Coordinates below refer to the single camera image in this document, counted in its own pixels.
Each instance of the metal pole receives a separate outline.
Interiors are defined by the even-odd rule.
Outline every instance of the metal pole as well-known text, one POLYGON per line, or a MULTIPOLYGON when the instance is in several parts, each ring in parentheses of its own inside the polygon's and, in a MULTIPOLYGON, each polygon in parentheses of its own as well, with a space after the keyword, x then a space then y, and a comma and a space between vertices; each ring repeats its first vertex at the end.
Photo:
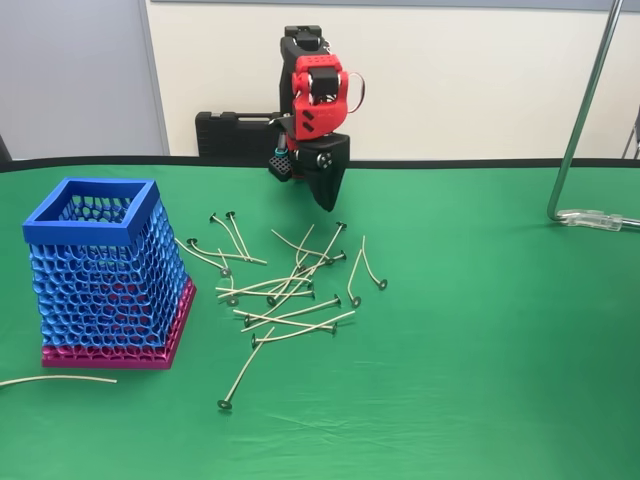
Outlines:
POLYGON ((624 0, 614 0, 613 4, 611 5, 609 18, 607 19, 607 25, 604 28, 604 34, 602 35, 602 40, 600 41, 600 48, 598 49, 596 61, 593 64, 593 69, 591 70, 591 76, 589 77, 587 89, 584 92, 582 105, 580 106, 580 111, 578 112, 578 118, 576 118, 576 123, 573 127, 573 132, 571 132, 571 138, 569 139, 569 145, 567 145, 567 150, 564 154, 564 158, 562 159, 562 164, 560 164, 560 170, 558 171, 556 183, 553 186, 553 192, 551 193, 549 205, 547 206, 547 215, 551 220, 554 221, 561 220, 557 214, 558 200, 560 199, 560 194, 562 193, 562 187, 564 187, 567 173, 569 172, 569 168, 571 167, 573 156, 576 153, 576 148, 578 146, 578 142, 580 141, 580 135, 582 135, 582 129, 584 128, 584 123, 587 120, 589 108, 591 107, 591 102, 593 101, 593 96, 596 93, 598 80, 600 79, 600 74, 602 73, 602 67, 604 67, 604 61, 607 58, 607 52, 609 50, 609 45, 611 44, 611 39, 613 38, 613 32, 616 29, 616 24, 618 23, 618 17, 620 16, 620 9, 622 8, 623 1, 624 0))

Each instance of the green tablecloth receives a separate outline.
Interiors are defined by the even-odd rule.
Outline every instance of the green tablecloth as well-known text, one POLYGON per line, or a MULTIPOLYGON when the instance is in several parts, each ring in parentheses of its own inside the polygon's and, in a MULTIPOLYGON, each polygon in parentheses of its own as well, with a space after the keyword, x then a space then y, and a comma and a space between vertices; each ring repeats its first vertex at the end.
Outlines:
MULTIPOLYGON (((173 368, 1 390, 0 479, 640 478, 640 237, 550 225, 554 169, 353 170, 331 214, 258 169, 0 175, 0 380, 43 372, 20 226, 65 176, 156 179, 176 236, 205 249, 233 251, 208 218, 235 210, 269 262, 234 262, 239 285, 290 272, 294 251, 271 228, 300 241, 315 223, 322 250, 344 221, 335 252, 349 258, 318 272, 318 301, 346 299, 362 235, 389 288, 359 270, 355 320, 265 345, 224 414, 250 334, 215 297, 228 281, 183 252, 198 293, 173 368)), ((576 169, 561 203, 640 216, 639 184, 636 169, 576 169)))

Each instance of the wick pile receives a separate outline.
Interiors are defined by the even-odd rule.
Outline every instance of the wick pile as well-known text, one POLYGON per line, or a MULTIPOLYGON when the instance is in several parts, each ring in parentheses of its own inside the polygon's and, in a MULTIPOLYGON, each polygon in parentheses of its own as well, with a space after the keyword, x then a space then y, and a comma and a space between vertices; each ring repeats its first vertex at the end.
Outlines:
MULTIPOLYGON (((338 260, 346 261, 347 255, 344 252, 344 250, 341 250, 339 255, 336 255, 336 256, 329 255, 329 252, 333 247, 334 243, 336 242, 340 233, 346 230, 347 225, 345 223, 336 222, 338 225, 338 228, 323 253, 304 248, 307 239, 311 235, 314 225, 311 225, 311 227, 307 231, 307 234, 302 239, 302 242, 300 243, 300 245, 295 245, 294 243, 284 238, 275 230, 271 230, 274 235, 276 235, 280 240, 282 240, 284 243, 286 243, 287 245, 289 245, 291 248, 295 250, 295 262, 294 262, 295 265, 291 270, 291 273, 289 274, 288 277, 285 277, 285 278, 266 280, 264 282, 260 282, 255 285, 236 288, 233 273, 229 268, 227 259, 241 260, 244 262, 254 263, 258 265, 267 265, 267 262, 265 260, 254 258, 249 254, 249 250, 247 249, 244 239, 240 234, 238 224, 236 223, 235 212, 228 212, 226 214, 226 218, 231 223, 231 226, 233 227, 233 231, 235 231, 235 235, 237 236, 237 241, 231 228, 229 228, 223 220, 218 218, 215 213, 211 215, 211 217, 209 218, 209 221, 211 223, 217 223, 222 227, 224 227, 224 229, 227 231, 227 233, 231 237, 231 240, 233 241, 233 245, 235 246, 236 251, 238 252, 237 254, 223 253, 219 248, 217 249, 217 252, 203 250, 198 247, 198 240, 195 238, 189 238, 187 240, 186 243, 188 246, 184 245, 178 239, 176 239, 176 243, 191 255, 194 255, 200 260, 218 268, 220 270, 220 275, 223 278, 230 279, 231 281, 230 288, 216 287, 216 290, 220 292, 218 295, 218 299, 226 300, 227 305, 231 307, 238 306, 239 297, 244 295, 267 297, 267 303, 270 305, 271 308, 264 313, 258 314, 258 313, 247 312, 239 309, 233 310, 235 314, 241 315, 244 317, 244 328, 241 330, 242 333, 249 332, 251 330, 254 330, 266 324, 276 324, 276 326, 278 324, 280 325, 284 324, 284 325, 301 327, 300 330, 297 330, 293 333, 289 333, 287 335, 272 336, 274 330, 276 329, 276 326, 273 326, 267 332, 267 334, 261 338, 256 337, 255 334, 252 335, 251 347, 253 348, 253 352, 249 356, 249 359, 247 360, 245 365, 240 370, 240 374, 238 375, 238 378, 236 379, 236 381, 233 383, 229 393, 225 396, 223 400, 218 401, 218 406, 221 409, 230 410, 232 408, 231 399, 238 385, 240 384, 240 380, 242 379, 251 361, 254 359, 258 351, 262 348, 262 346, 265 343, 278 342, 281 340, 290 339, 293 337, 297 337, 299 335, 303 335, 303 334, 315 332, 315 331, 326 331, 334 335, 338 328, 338 322, 340 320, 343 320, 345 318, 348 318, 354 315, 355 310, 351 310, 341 315, 334 316, 332 318, 329 318, 317 324, 289 320, 292 317, 299 317, 299 316, 306 315, 319 310, 323 310, 326 308, 340 307, 342 305, 342 302, 340 300, 340 297, 337 294, 335 294, 333 299, 321 302, 312 307, 308 307, 302 310, 298 310, 298 311, 294 311, 294 312, 290 312, 282 315, 277 315, 277 316, 275 315, 276 310, 278 310, 282 305, 284 305, 284 303, 286 303, 292 297, 306 296, 306 297, 311 297, 313 300, 315 300, 313 275, 316 273, 316 271, 320 267, 332 265, 338 260), (222 264, 216 261, 213 261, 207 257, 218 257, 220 258, 220 261, 222 262, 222 264), (307 260, 308 258, 313 259, 313 261, 315 262, 311 267, 307 267, 304 264, 305 260, 307 260)), ((380 290, 384 290, 387 287, 387 280, 385 279, 378 280, 374 276, 373 272, 371 271, 371 267, 369 266, 369 261, 367 259, 366 252, 365 252, 365 237, 362 237, 362 246, 358 251, 358 255, 356 257, 356 261, 353 265, 353 269, 349 277, 349 282, 347 284, 347 294, 351 299, 351 304, 354 309, 359 307, 362 303, 361 298, 354 296, 351 291, 351 284, 353 282, 353 277, 358 267, 360 257, 363 258, 367 271, 369 273, 369 276, 376 283, 378 288, 380 290)))

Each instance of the black case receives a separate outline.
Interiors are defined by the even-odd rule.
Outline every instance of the black case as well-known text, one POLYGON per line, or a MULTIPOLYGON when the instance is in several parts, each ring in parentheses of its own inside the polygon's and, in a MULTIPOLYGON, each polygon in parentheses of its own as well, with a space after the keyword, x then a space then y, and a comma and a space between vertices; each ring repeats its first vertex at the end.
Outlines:
POLYGON ((0 163, 10 161, 11 155, 9 155, 9 150, 7 150, 7 146, 2 141, 2 135, 0 135, 0 163))
POLYGON ((196 115, 199 156, 242 160, 266 168, 279 134, 268 123, 277 117, 278 113, 200 112, 196 115))

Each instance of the gray wall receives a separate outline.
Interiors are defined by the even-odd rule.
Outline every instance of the gray wall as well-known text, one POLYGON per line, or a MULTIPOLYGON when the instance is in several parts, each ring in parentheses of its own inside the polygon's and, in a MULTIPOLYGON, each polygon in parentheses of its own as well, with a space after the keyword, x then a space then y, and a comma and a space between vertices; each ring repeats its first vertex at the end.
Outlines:
POLYGON ((0 0, 13 158, 168 154, 144 0, 0 0))

